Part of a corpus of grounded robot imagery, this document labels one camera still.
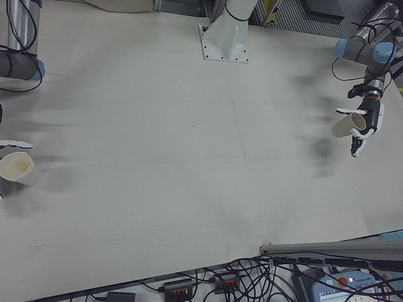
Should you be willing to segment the white and grey robot hand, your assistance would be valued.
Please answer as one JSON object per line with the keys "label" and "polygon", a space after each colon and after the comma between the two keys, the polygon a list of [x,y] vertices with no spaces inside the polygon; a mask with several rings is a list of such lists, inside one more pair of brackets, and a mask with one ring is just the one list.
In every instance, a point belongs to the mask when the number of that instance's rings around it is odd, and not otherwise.
{"label": "white and grey robot hand", "polygon": [[345,115],[345,122],[350,126],[346,130],[347,135],[351,135],[352,157],[358,157],[365,148],[366,141],[378,132],[383,123],[384,105],[376,97],[365,97],[357,109],[337,108],[336,112]]}
{"label": "white and grey robot hand", "polygon": [[1,140],[0,141],[0,149],[4,149],[7,147],[11,148],[22,148],[22,149],[32,149],[33,145],[25,142],[25,141],[17,141],[17,140]]}

